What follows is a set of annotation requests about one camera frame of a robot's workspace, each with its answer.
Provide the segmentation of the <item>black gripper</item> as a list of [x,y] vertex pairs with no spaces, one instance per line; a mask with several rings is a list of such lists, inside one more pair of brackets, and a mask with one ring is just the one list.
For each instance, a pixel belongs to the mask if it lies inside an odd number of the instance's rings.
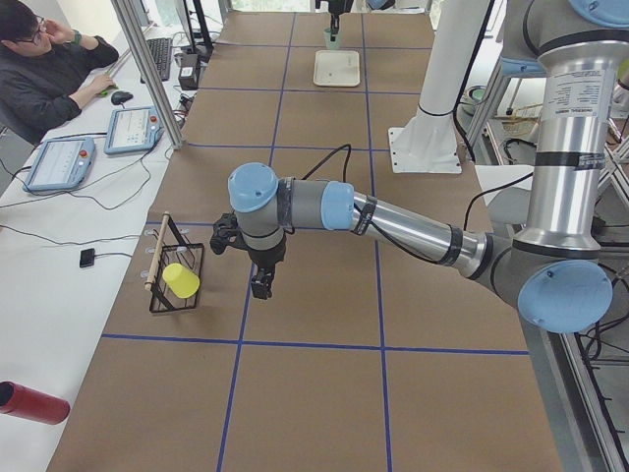
[[327,3],[327,12],[330,16],[329,37],[331,42],[335,42],[339,28],[339,17],[345,13],[350,13],[354,4],[353,0],[315,0],[314,6],[317,10],[321,8],[321,3]]
[[284,261],[286,244],[279,243],[266,250],[248,249],[250,259],[257,267],[257,272],[251,279],[250,287],[255,298],[267,300],[272,297],[272,279],[275,266]]

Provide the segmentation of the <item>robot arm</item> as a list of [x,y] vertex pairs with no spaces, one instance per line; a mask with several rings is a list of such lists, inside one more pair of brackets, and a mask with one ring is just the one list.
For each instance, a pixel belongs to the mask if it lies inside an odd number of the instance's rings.
[[577,332],[605,315],[613,288],[599,266],[591,226],[612,92],[628,56],[628,5],[507,4],[499,65],[510,75],[545,79],[527,215],[511,238],[455,224],[474,172],[461,165],[452,121],[491,7],[488,1],[444,5],[417,113],[389,138],[391,189],[405,206],[361,194],[345,181],[279,178],[259,162],[231,173],[231,211],[214,224],[210,246],[215,253],[234,247],[249,254],[255,297],[270,296],[289,231],[347,230],[455,268],[550,332]]
[[[327,11],[330,15],[329,39],[332,43],[337,43],[340,32],[340,16],[349,13],[354,4],[353,0],[325,0]],[[384,10],[394,5],[394,1],[369,0],[368,6],[376,10]]]

